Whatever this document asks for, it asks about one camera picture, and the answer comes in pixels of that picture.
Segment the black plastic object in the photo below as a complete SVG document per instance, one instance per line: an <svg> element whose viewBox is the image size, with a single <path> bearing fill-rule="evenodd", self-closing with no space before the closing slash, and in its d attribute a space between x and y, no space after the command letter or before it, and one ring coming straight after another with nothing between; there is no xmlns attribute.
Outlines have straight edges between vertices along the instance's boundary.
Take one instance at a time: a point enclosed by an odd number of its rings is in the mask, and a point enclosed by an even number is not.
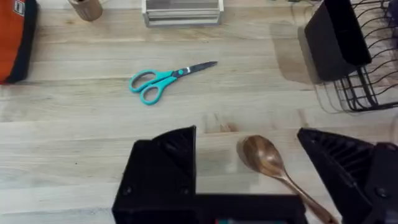
<svg viewBox="0 0 398 224"><path fill-rule="evenodd" d="M344 223L398 223L397 146L315 129L297 136Z"/></svg>
<svg viewBox="0 0 398 224"><path fill-rule="evenodd" d="M112 211L117 224L307 224L296 195L196 194L195 127L134 144Z"/></svg>
<svg viewBox="0 0 398 224"><path fill-rule="evenodd" d="M349 0L324 0L305 27L318 76L334 81L371 63Z"/></svg>

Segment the white container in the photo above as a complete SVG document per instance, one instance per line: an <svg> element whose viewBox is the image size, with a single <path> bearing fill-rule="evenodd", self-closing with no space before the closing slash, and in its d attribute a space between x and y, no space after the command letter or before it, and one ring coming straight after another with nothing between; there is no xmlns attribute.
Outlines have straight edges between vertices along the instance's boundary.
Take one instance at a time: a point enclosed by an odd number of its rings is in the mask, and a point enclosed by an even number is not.
<svg viewBox="0 0 398 224"><path fill-rule="evenodd" d="M219 25L223 12L223 0L142 0L147 27Z"/></svg>

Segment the light wood surface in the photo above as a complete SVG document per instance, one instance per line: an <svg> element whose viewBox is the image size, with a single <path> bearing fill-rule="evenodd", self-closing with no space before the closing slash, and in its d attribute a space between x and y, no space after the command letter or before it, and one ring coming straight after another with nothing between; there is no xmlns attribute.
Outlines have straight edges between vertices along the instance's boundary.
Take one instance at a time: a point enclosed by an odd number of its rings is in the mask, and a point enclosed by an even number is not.
<svg viewBox="0 0 398 224"><path fill-rule="evenodd" d="M340 217L298 129L398 143L398 110L345 113L333 90L309 82L298 32L313 13L308 3L225 0L222 26L147 29L132 9L138 0L108 1L94 23L66 1L39 2L29 78L0 86L2 224L114 223L110 208L134 141L193 124L198 192L291 194L239 160L238 139L261 134L291 178ZM175 82L154 106L128 90L139 70L211 60L219 64Z"/></svg>

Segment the spoon bowl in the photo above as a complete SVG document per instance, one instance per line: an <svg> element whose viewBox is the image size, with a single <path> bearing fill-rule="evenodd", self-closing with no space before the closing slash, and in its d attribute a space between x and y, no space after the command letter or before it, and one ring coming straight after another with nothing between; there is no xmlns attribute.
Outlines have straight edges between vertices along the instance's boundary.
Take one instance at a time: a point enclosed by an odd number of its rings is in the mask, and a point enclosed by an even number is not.
<svg viewBox="0 0 398 224"><path fill-rule="evenodd" d="M241 147L251 169L269 177L286 176L282 157L270 140L262 136L249 136L242 141Z"/></svg>
<svg viewBox="0 0 398 224"><path fill-rule="evenodd" d="M325 224L338 221L318 202L302 190L286 173L284 162L273 143L259 135L248 136L238 143L238 154L252 170L273 177L301 196L309 209Z"/></svg>

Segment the dish rack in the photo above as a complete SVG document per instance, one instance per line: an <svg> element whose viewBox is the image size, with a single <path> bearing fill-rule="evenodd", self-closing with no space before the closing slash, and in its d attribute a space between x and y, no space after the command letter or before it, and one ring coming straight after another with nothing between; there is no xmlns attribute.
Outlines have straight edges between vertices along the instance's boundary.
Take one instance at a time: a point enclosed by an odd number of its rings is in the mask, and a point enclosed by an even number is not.
<svg viewBox="0 0 398 224"><path fill-rule="evenodd" d="M398 106L398 21L393 20L389 4L390 0L351 1L372 62L333 82L345 110Z"/></svg>

